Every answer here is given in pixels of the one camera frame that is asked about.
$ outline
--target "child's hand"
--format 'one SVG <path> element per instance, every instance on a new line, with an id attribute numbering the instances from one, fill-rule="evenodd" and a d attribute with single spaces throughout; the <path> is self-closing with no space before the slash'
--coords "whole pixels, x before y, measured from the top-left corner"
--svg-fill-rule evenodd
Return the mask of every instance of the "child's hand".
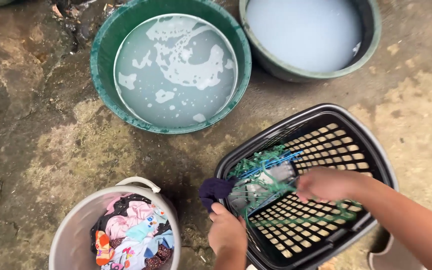
<path id="1" fill-rule="evenodd" d="M 213 225 L 209 230 L 209 246 L 218 255 L 222 249 L 231 249 L 234 253 L 246 254 L 248 238 L 246 237 L 246 222 L 239 216 L 233 216 L 222 204 L 213 203 L 213 212 L 209 218 Z"/>
<path id="2" fill-rule="evenodd" d="M 316 197 L 321 200 L 353 199 L 358 188 L 372 179 L 353 170 L 316 167 L 301 175 L 297 183 L 297 196 L 302 201 Z"/>

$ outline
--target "green plastic basin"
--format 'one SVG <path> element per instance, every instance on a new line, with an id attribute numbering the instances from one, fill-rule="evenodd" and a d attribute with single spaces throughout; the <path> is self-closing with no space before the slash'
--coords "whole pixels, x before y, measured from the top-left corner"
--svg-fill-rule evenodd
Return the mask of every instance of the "green plastic basin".
<path id="1" fill-rule="evenodd" d="M 297 68 L 277 58 L 261 45 L 248 24 L 246 10 L 251 0 L 239 0 L 241 24 L 252 45 L 252 52 L 259 64 L 274 77 L 289 82 L 310 82 L 347 75 L 366 63 L 378 47 L 381 38 L 381 17 L 376 0 L 351 0 L 361 16 L 363 37 L 361 47 L 353 60 L 343 69 L 332 72 L 314 72 Z"/>
<path id="2" fill-rule="evenodd" d="M 140 23 L 164 14 L 188 14 L 200 17 L 218 28 L 230 41 L 237 58 L 237 85 L 231 101 L 208 120 L 185 127 L 148 124 L 134 117 L 116 91 L 113 68 L 116 53 L 124 38 Z M 202 130 L 223 119 L 240 101 L 251 74 L 248 39 L 238 22 L 224 8 L 209 0 L 133 0 L 119 7 L 101 26 L 91 48 L 90 69 L 94 87 L 104 104 L 127 123 L 155 133 L 183 134 Z"/>

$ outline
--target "bucket handle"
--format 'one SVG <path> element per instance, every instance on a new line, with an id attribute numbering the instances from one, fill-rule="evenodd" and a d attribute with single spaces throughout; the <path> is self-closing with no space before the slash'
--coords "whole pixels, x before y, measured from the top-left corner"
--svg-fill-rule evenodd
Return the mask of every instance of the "bucket handle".
<path id="1" fill-rule="evenodd" d="M 139 176 L 128 177 L 128 178 L 120 181 L 119 183 L 117 183 L 116 186 L 126 185 L 126 184 L 134 183 L 134 182 L 145 184 L 146 186 L 150 187 L 153 190 L 153 193 L 159 193 L 159 191 L 161 191 L 161 188 L 159 188 L 153 182 L 147 180 L 146 178 L 139 177 Z"/>

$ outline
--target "concrete ground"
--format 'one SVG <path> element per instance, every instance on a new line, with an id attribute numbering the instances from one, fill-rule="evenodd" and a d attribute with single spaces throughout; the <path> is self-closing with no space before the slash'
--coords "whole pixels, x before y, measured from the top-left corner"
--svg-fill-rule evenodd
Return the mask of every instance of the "concrete ground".
<path id="1" fill-rule="evenodd" d="M 100 11 L 98 2 L 104 1 L 93 5 Z M 219 3 L 237 16 L 237 0 Z M 255 64 L 245 95 L 224 120 L 177 136 L 138 130 L 103 105 L 89 76 L 94 33 L 55 18 L 44 1 L 1 7 L 0 269 L 47 269 L 52 238 L 71 208 L 133 175 L 155 182 L 176 206 L 184 246 L 180 269 L 210 269 L 210 220 L 197 196 L 201 182 L 246 139 L 323 102 L 363 121 L 387 151 L 401 192 L 432 210 L 432 1 L 379 5 L 381 42 L 361 69 L 297 84 Z M 91 17 L 82 23 L 91 30 L 98 22 Z M 373 231 L 338 255 L 335 268 L 368 269 L 377 235 Z"/>

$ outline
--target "cloudy water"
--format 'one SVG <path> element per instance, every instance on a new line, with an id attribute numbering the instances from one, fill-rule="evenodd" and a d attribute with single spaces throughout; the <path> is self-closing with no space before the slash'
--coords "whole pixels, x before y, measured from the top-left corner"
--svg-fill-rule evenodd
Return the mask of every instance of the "cloudy water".
<path id="1" fill-rule="evenodd" d="M 307 71 L 341 70 L 361 44 L 362 21 L 351 0 L 250 0 L 246 12 L 263 47 Z"/>
<path id="2" fill-rule="evenodd" d="M 230 100 L 236 58 L 213 25 L 184 14 L 141 23 L 121 44 L 114 80 L 123 103 L 156 126 L 182 127 L 209 120 Z"/>

